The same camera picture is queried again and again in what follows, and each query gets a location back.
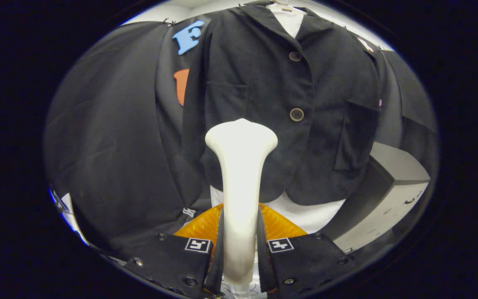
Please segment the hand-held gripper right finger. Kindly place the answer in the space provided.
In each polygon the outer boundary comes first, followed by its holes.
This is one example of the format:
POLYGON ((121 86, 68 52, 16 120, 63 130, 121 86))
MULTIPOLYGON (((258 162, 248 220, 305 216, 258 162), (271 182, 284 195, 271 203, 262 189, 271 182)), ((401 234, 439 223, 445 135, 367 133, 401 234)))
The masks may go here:
POLYGON ((349 257, 324 233, 306 233, 259 204, 258 269, 261 291, 270 299, 295 299, 349 273, 349 257))

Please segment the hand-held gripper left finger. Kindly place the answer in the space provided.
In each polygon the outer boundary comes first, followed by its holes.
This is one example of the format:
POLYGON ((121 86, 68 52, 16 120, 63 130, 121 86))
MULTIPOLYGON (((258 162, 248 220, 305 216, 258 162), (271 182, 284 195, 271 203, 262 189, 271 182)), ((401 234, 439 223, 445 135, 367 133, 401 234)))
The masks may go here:
POLYGON ((176 233, 156 233, 125 265, 135 276, 184 297, 222 295, 223 205, 196 217, 176 233))

